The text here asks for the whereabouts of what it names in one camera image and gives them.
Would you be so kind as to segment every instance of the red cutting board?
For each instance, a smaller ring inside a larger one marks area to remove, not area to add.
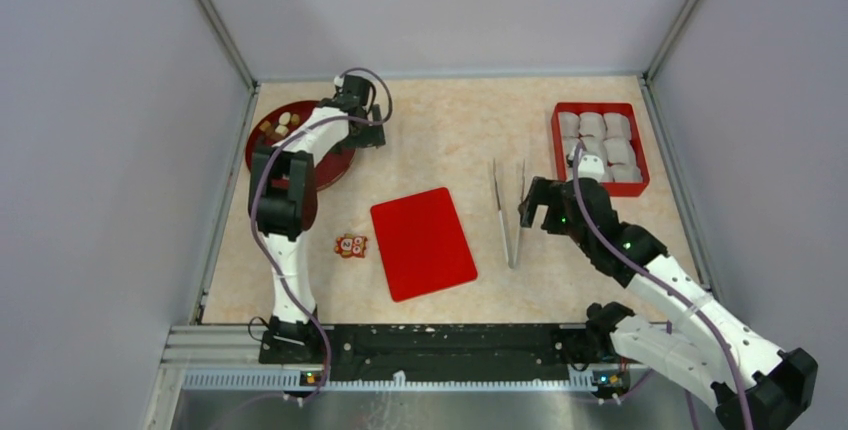
[[[400,302],[477,278],[447,188],[374,205],[371,219],[392,300]]]

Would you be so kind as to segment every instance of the red plate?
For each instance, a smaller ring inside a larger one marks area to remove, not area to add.
[[[269,113],[265,118],[263,118],[254,128],[253,131],[250,132],[250,136],[247,139],[247,145],[244,149],[244,161],[247,164],[248,171],[250,170],[250,158],[253,155],[253,147],[256,146],[257,141],[261,141],[264,145],[273,145],[279,141],[279,139],[273,139],[265,136],[262,130],[259,130],[259,126],[262,125],[263,122],[268,122],[271,124],[272,128],[276,128],[279,125],[280,115],[285,112],[291,113],[293,116],[297,115],[300,117],[300,122],[298,125],[292,125],[289,123],[286,127],[289,129],[289,135],[292,132],[296,131],[300,128],[300,125],[303,125],[306,120],[312,115],[312,110],[315,108],[315,105],[318,104],[317,100],[303,100],[300,102],[290,103],[288,105],[284,105],[273,112]],[[324,159],[321,160],[321,163],[315,167],[315,183],[318,186],[318,190],[323,190],[330,185],[332,185],[336,180],[341,178],[342,175],[347,172],[347,169],[350,168],[350,164],[353,161],[353,155],[355,153],[355,149],[346,148],[343,149],[342,152],[333,153],[330,152],[324,156]],[[285,188],[286,183],[283,180],[277,180],[272,182],[275,187]]]
[[[371,207],[392,300],[400,302],[477,278],[447,188]]]

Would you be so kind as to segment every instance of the cable tie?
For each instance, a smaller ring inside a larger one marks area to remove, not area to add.
[[[689,320],[690,318],[692,318],[693,315],[695,315],[695,313],[701,310],[704,305],[712,302],[713,300],[714,298],[710,293],[705,293],[700,297],[696,298],[695,300],[692,300],[692,305],[687,308],[685,312],[681,313],[680,317],[678,317],[677,320],[672,322],[672,327],[677,327],[680,322],[684,320]]]

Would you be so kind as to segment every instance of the round red plate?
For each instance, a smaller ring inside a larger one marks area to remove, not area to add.
[[[247,164],[247,169],[250,170],[250,159],[253,155],[253,147],[257,142],[270,146],[279,141],[268,138],[262,130],[259,130],[259,126],[262,125],[263,122],[268,122],[271,124],[272,128],[276,128],[277,125],[279,125],[280,115],[283,113],[289,112],[292,115],[297,115],[300,117],[298,125],[292,125],[291,123],[286,125],[289,129],[288,134],[291,135],[292,132],[297,131],[297,129],[309,119],[312,115],[312,109],[315,108],[315,105],[317,104],[317,100],[304,100],[301,102],[290,103],[274,110],[259,121],[259,123],[253,127],[253,131],[250,132],[250,136],[247,138],[247,145],[244,149],[244,161]],[[318,186],[318,190],[323,190],[329,187],[345,174],[347,169],[350,168],[350,163],[353,161],[354,153],[355,149],[345,148],[342,149],[341,153],[330,152],[324,156],[321,163],[315,167],[315,184]],[[284,181],[275,181],[272,182],[272,184],[282,188],[285,188],[286,185]]]

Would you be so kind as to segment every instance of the enclosure wall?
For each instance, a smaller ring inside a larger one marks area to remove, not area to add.
[[[193,0],[0,0],[3,428],[137,428],[247,89]]]
[[[724,303],[819,362],[846,428],[848,0],[705,0],[656,88]]]

